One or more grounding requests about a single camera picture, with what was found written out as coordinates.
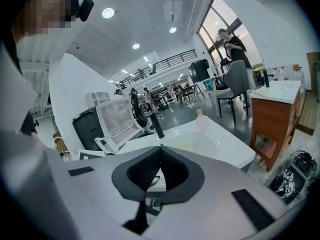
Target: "ceiling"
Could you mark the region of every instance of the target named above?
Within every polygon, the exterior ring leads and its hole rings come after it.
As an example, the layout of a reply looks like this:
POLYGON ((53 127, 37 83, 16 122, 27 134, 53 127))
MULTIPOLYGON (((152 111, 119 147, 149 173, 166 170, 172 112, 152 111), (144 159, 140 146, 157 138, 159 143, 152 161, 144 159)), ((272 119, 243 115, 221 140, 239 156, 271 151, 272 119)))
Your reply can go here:
POLYGON ((67 52, 109 79, 153 51, 182 43, 193 3, 194 0, 99 0, 67 52), (105 8, 114 9, 112 18, 102 17, 105 8), (169 33, 172 27, 177 28, 173 34, 169 33), (140 48, 134 50, 136 42, 140 48))

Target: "gray chair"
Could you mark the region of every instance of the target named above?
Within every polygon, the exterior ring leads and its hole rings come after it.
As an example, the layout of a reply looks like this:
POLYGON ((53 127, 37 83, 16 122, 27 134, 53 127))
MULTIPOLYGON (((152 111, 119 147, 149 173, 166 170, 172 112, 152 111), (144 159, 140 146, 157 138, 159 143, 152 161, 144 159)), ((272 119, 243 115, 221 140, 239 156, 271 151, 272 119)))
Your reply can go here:
POLYGON ((232 62, 228 72, 225 74, 224 83, 230 88, 230 90, 217 97, 220 118, 222 118, 220 100, 229 100, 231 103, 233 121, 234 124, 236 124, 235 107, 232 100, 240 96, 241 94, 244 94, 246 104, 246 115, 248 115, 248 98, 246 91, 249 90, 249 80, 246 64, 243 60, 237 60, 232 62))

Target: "woman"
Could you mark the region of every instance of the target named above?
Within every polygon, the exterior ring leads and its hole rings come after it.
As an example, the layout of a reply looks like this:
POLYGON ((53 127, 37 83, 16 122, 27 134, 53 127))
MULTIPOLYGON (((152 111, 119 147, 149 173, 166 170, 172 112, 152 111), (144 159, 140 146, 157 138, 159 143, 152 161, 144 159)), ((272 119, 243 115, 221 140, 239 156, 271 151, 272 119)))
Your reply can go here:
MULTIPOLYGON (((17 56, 17 44, 26 36, 46 34, 50 28, 64 26, 65 22, 76 18, 79 0, 13 0, 4 10, 1 41, 11 57, 15 67, 22 74, 17 56)), ((28 113, 21 131, 40 141, 28 113)))
POLYGON ((149 106, 152 108, 152 110, 156 114, 158 114, 159 113, 158 108, 157 108, 157 106, 154 105, 154 103, 152 101, 152 98, 151 98, 151 95, 150 95, 150 92, 148 91, 147 87, 144 87, 143 90, 144 90, 144 100, 145 100, 145 102, 149 104, 149 106))
POLYGON ((114 95, 122 96, 122 98, 130 98, 130 96, 128 94, 126 94, 125 92, 123 92, 120 89, 116 89, 114 95))
MULTIPOLYGON (((221 39, 224 40, 224 48, 227 56, 233 61, 244 61, 245 66, 246 66, 246 72, 248 75, 248 80, 249 80, 249 88, 250 90, 256 90, 256 83, 254 80, 253 76, 253 70, 250 65, 250 62, 245 54, 247 51, 246 47, 244 44, 241 42, 239 37, 237 36, 229 36, 227 34, 227 31, 223 28, 219 29, 218 34, 221 39)), ((248 105, 251 105, 251 97, 250 97, 250 92, 247 91, 247 97, 248 97, 248 105)), ((243 101, 243 107, 246 107, 245 104, 245 99, 242 99, 243 101)))

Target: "black shirt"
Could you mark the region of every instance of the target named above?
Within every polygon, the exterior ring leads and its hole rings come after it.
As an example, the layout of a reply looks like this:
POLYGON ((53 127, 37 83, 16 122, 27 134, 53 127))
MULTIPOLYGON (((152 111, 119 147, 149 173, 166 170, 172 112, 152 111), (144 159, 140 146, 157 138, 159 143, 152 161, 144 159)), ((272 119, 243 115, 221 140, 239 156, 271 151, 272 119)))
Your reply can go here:
POLYGON ((242 48, 242 50, 239 50, 239 49, 236 49, 236 48, 233 48, 233 49, 230 49, 230 53, 231 53, 231 57, 228 55, 228 52, 227 52, 227 48, 224 46, 224 49, 225 49, 225 53, 227 54, 227 56, 233 61, 244 61, 245 63, 245 66, 247 69, 251 69, 251 65, 250 65, 250 62, 245 54, 245 52, 247 51, 246 47, 244 46, 244 44, 241 42, 241 40, 239 39, 239 37, 237 36, 233 36, 231 38, 230 41, 224 41, 224 45, 226 44, 234 44, 235 46, 240 46, 242 48))
MULTIPOLYGON (((22 71, 20 68, 19 58, 17 55, 17 46, 14 40, 14 37, 11 32, 11 27, 8 27, 6 31, 4 31, 4 35, 2 36, 2 41, 7 49, 7 52, 9 53, 13 63, 15 64, 17 70, 22 75, 22 71)), ((37 133, 35 127, 34 127, 34 120, 28 112, 26 115, 24 122, 21 127, 21 132, 23 132, 26 135, 31 135, 31 133, 37 133)))

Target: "black metal railing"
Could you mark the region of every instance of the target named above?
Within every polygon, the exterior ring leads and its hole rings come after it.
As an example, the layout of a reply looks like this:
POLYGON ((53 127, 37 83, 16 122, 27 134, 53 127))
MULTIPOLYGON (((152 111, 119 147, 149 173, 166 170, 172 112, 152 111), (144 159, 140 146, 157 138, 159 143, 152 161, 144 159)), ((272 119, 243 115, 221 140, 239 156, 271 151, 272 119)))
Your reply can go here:
POLYGON ((161 60, 151 66, 148 66, 140 71, 137 71, 133 74, 133 76, 129 76, 126 79, 120 81, 120 84, 116 84, 119 88, 124 89, 127 88, 136 82, 145 79, 149 76, 154 75, 155 73, 158 73, 159 71, 165 70, 169 67, 177 66, 181 63, 184 63, 186 61, 190 61, 192 59, 197 58, 197 54, 195 50, 188 50, 183 53, 177 54, 175 56, 166 58, 164 60, 161 60))

